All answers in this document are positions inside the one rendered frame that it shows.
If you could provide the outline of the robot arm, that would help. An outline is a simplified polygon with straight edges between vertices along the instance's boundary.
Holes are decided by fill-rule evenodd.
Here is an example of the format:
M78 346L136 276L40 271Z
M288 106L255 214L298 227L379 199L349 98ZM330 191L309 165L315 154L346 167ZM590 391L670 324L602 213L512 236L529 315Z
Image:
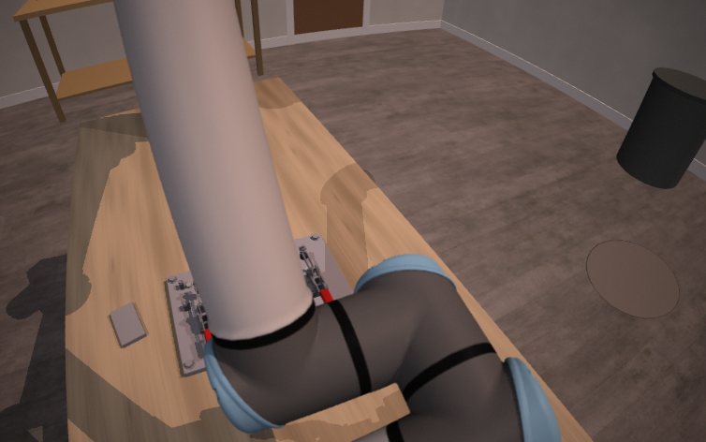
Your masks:
M529 367L501 361L432 258L384 259L354 294L315 305L234 0L113 4L234 427L282 428L396 383L410 413L351 442L562 442Z

